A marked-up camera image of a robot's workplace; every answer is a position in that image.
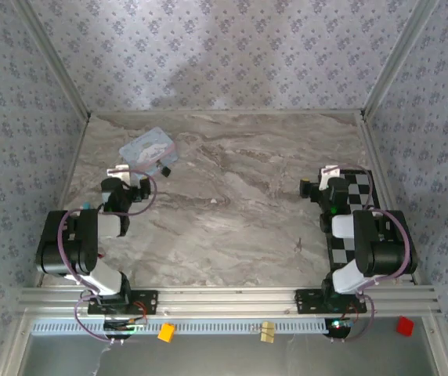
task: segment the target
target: black mounting plate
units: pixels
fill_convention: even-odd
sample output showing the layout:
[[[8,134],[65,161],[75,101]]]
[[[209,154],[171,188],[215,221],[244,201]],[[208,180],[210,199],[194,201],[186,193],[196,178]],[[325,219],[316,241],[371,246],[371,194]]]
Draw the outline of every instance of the black mounting plate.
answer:
[[[367,306],[365,302],[360,303],[355,295],[339,295],[336,294],[329,299],[324,299],[320,288],[306,288],[295,291],[295,303],[297,305],[297,313],[305,315],[310,313],[365,313]]]
[[[157,290],[132,290],[131,302],[141,302],[146,307],[146,315],[155,315],[158,305]],[[142,316],[142,310],[134,304],[122,305],[116,307],[101,306],[95,299],[90,299],[89,315],[126,315]]]

